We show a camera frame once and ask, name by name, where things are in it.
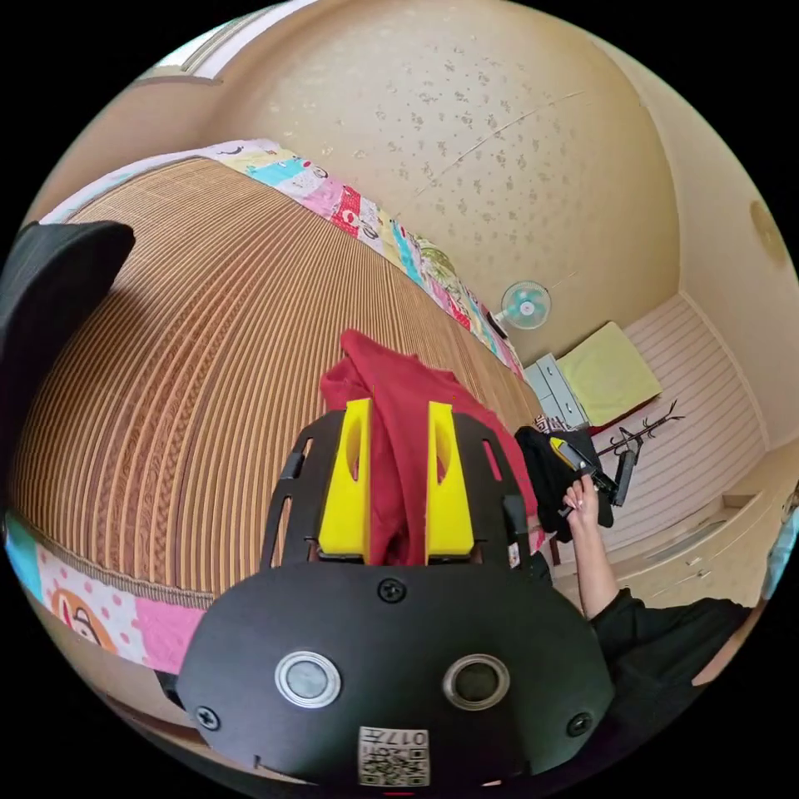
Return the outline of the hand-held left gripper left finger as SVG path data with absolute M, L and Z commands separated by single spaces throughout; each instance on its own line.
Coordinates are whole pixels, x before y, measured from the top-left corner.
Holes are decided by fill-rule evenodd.
M 325 557 L 370 556 L 370 399 L 347 403 L 341 417 L 318 536 Z

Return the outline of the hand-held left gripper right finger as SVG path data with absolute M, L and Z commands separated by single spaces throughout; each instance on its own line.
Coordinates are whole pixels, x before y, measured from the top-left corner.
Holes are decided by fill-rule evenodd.
M 474 534 L 452 406 L 428 406 L 425 554 L 469 556 Z

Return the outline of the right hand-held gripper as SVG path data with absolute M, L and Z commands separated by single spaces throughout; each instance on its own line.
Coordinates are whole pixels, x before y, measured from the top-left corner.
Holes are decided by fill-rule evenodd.
M 619 469 L 615 478 L 610 477 L 598 461 L 581 454 L 565 439 L 551 436 L 549 445 L 554 454 L 578 477 L 591 478 L 598 493 L 598 517 L 612 519 L 613 508 L 619 506 Z

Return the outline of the person's right hand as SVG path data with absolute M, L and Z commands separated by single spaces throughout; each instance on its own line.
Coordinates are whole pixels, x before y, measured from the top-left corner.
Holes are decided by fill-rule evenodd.
M 598 532 L 598 491 L 587 474 L 567 488 L 563 503 L 569 513 L 566 517 L 574 538 L 581 533 Z

